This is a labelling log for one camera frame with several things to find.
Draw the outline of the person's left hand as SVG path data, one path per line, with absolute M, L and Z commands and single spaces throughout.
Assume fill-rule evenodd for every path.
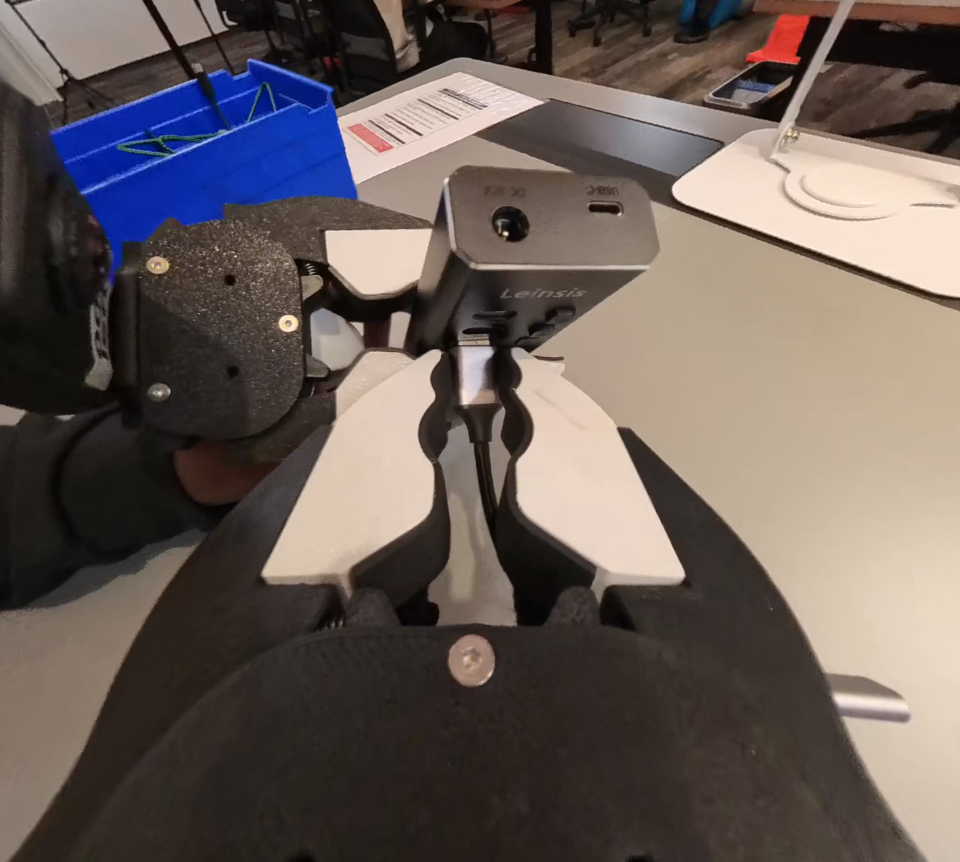
M 179 448 L 171 459 L 186 496 L 206 507 L 240 501 L 280 465 L 276 461 L 245 462 L 228 445 L 210 441 Z

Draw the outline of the grey desk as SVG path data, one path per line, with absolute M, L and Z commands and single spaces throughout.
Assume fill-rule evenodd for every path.
M 903 692 L 908 728 L 848 728 L 930 860 L 958 860 L 958 300 L 938 301 L 670 201 L 682 135 L 744 117 L 491 64 L 450 72 L 554 99 L 402 164 L 361 156 L 358 193 L 432 217 L 462 164 L 633 174 L 654 200 L 651 273 L 547 346 L 702 496 L 771 575 L 829 671 Z

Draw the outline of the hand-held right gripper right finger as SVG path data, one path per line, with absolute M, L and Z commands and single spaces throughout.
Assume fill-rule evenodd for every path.
M 685 570 L 625 442 L 562 365 L 513 349 L 501 439 L 509 455 L 498 555 L 516 587 L 672 587 Z

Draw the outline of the white document stand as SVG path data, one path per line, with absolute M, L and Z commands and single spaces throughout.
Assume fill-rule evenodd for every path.
M 958 300 L 958 164 L 803 134 L 797 118 L 858 0 L 838 0 L 775 129 L 681 176 L 683 206 L 942 300 Z

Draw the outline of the person's left forearm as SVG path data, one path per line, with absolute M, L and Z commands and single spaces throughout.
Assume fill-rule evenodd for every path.
M 174 447 L 116 408 L 1 427 L 1 609 L 21 609 L 78 570 L 209 530 L 233 508 L 180 483 Z

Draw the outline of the black usb hub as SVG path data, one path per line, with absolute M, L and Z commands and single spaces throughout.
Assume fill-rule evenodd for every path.
M 647 272 L 658 239 L 634 180 L 462 166 L 441 191 L 404 349 L 533 352 Z

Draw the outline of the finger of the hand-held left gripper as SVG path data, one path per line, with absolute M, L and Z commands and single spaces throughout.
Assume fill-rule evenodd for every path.
M 333 389 L 334 416 L 342 416 L 354 403 L 382 382 L 403 371 L 414 359 L 397 349 L 366 350 L 348 367 Z
M 331 231 L 325 239 L 333 277 L 355 296 L 387 298 L 417 286 L 429 229 Z

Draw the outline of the red plastic object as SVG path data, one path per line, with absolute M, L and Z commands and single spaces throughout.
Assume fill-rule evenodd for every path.
M 810 16 L 779 15 L 761 48 L 750 52 L 748 64 L 775 63 L 796 65 L 799 49 L 810 24 Z

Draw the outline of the blue plastic bin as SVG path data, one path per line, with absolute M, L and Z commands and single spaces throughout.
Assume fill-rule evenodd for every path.
M 114 274 L 125 242 L 168 218 L 219 219 L 225 205 L 283 198 L 357 198 L 332 88 L 249 60 L 246 72 L 195 80 L 55 129 L 54 146 L 110 240 Z

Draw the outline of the paper sheet red label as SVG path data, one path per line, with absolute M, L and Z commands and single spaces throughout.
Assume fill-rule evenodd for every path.
M 339 117 L 354 184 L 475 136 L 544 103 L 456 72 Z

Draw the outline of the grey usb plug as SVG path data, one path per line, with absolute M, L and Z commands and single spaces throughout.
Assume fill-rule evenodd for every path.
M 825 680 L 837 712 L 844 718 L 907 724 L 912 712 L 893 688 L 859 675 L 826 673 Z

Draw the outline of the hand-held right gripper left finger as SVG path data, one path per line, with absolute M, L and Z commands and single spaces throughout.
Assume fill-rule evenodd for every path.
M 264 583 L 427 589 L 447 565 L 452 369 L 440 351 L 413 359 L 336 416 Z

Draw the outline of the dark plastic tray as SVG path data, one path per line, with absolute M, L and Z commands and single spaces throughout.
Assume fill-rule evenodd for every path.
M 791 87 L 797 66 L 774 61 L 750 64 L 708 92 L 702 103 L 717 111 L 758 115 Z

